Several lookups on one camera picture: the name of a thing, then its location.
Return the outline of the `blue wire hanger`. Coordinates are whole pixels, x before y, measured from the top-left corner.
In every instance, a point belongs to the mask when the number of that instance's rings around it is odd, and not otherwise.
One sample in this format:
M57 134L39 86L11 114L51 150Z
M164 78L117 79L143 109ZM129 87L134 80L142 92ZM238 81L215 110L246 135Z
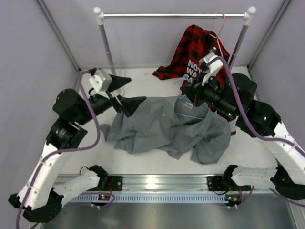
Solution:
M195 107L193 103L191 103L189 98L185 94L182 94L177 97L174 111L175 114L179 116L203 120L209 112L209 108L202 105L199 107Z

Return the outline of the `grey shirt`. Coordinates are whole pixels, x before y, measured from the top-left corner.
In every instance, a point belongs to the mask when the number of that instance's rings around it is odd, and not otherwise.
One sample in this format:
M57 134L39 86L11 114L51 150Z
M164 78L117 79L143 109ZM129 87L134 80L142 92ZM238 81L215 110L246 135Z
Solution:
M106 142L116 142L115 148L129 154L146 153L154 149L180 159L193 151L190 160L198 164L216 164L231 140L227 120L211 111L197 120L175 114L177 96L148 97L131 117L119 113L112 124L100 125Z

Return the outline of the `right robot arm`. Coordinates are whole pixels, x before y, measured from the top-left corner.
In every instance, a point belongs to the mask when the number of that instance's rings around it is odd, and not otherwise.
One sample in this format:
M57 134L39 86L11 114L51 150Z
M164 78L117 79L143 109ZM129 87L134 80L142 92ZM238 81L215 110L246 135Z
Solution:
M236 186L269 188L290 200L305 198L305 153L289 134L280 115L272 106L254 99L257 84L246 75L234 73L224 87L215 76L202 75L183 85L181 91L195 106L208 104L236 126L266 147L277 160L271 168L249 168L229 165L220 179L226 189Z

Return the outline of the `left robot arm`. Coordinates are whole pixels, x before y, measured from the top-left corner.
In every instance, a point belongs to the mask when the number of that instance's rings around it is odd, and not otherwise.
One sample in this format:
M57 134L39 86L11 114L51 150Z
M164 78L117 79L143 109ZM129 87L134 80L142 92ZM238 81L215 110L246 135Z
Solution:
M97 116L109 108L130 117L145 100L143 96L112 95L130 81L130 78L107 75L105 96L87 96L83 87L78 91L65 89L57 95L53 111L58 119L46 137L42 155L23 189L8 199L18 210L18 217L34 224L50 222L70 200L88 190L107 187L108 173L98 165L89 167L84 174L65 184L57 186L55 181L74 152L87 150L87 147L80 147L87 135L84 124L97 121Z

